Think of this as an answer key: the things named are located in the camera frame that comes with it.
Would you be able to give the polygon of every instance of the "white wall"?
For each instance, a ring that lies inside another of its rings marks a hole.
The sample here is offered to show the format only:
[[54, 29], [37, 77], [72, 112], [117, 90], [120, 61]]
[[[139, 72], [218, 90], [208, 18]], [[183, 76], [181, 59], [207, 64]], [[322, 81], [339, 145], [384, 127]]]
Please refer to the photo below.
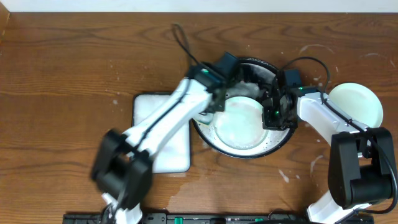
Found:
[[11, 12], [398, 12], [398, 0], [0, 0]]

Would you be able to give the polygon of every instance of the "brown tabletop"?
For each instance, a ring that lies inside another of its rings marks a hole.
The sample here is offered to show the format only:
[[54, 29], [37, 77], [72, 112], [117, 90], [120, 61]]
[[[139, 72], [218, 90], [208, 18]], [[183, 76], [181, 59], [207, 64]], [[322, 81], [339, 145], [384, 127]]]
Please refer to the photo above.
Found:
[[[398, 142], [396, 14], [12, 13], [0, 45], [0, 223], [60, 223], [66, 212], [104, 207], [88, 178], [101, 137], [130, 127], [134, 95], [174, 90], [187, 69], [171, 22], [184, 26], [200, 60], [228, 51], [280, 67], [318, 57], [331, 70], [330, 89], [356, 82], [376, 93], [382, 125]], [[314, 62], [294, 67], [305, 84], [325, 81]], [[283, 148], [253, 160], [217, 153], [192, 133], [190, 170], [155, 175], [143, 207], [301, 212], [328, 190], [330, 148], [304, 124]], [[376, 220], [396, 223], [398, 210]]]

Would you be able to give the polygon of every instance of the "robotic arm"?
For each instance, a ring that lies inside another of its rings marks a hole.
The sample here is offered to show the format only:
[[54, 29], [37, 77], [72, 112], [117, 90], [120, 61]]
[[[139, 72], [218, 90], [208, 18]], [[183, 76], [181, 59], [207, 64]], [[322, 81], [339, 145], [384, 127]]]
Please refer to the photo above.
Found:
[[[228, 53], [215, 64], [191, 66], [170, 99], [155, 113], [122, 134], [110, 130], [105, 135], [91, 178], [105, 193], [103, 198], [112, 208], [111, 217], [118, 224], [139, 222], [142, 218], [139, 202], [151, 187], [152, 164], [159, 151], [193, 117], [223, 111], [226, 89], [239, 80], [239, 71], [239, 60]], [[357, 129], [323, 104], [318, 90], [302, 86], [297, 71], [285, 71], [283, 76], [281, 85], [275, 84], [278, 94], [262, 102], [263, 128], [296, 128], [297, 122], [304, 120], [331, 145], [330, 191], [308, 207], [309, 220], [335, 223], [354, 209], [391, 198], [391, 173], [377, 151], [358, 135]], [[349, 118], [332, 102], [329, 104]], [[389, 156], [391, 164], [395, 165], [389, 132], [353, 122], [368, 129]], [[358, 154], [372, 158], [372, 165], [360, 167]]]

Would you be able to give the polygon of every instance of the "green indicator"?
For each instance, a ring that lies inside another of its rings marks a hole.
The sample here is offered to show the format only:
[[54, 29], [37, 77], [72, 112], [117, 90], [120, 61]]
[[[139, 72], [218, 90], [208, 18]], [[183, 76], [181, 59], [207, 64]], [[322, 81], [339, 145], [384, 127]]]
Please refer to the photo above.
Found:
[[182, 224], [182, 217], [175, 217], [174, 224]]

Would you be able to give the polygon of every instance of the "white background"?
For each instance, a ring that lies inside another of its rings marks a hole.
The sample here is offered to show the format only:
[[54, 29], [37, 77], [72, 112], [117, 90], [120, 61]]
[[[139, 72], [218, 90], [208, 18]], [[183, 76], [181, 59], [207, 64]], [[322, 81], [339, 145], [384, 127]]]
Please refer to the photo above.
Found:
[[398, 0], [0, 0], [11, 12], [398, 12]]

